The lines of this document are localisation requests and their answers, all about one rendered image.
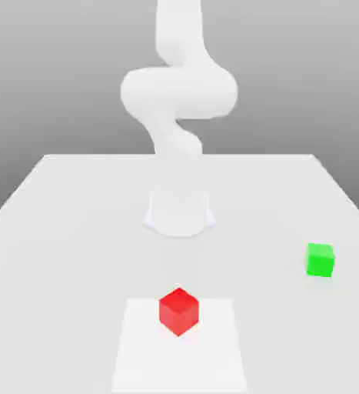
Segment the small red cube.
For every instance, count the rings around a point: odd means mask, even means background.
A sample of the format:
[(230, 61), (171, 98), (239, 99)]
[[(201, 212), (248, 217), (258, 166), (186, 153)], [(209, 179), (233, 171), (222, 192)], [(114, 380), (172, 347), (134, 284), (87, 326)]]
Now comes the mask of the small red cube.
[(176, 336), (198, 323), (199, 310), (199, 301), (182, 288), (176, 288), (158, 302), (159, 321)]

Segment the small green cube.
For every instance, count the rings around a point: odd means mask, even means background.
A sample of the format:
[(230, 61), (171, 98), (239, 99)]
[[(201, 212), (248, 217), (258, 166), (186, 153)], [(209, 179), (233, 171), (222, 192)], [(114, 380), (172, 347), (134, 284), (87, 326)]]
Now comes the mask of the small green cube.
[(332, 245), (309, 243), (307, 246), (307, 274), (331, 277), (334, 269), (334, 250)]

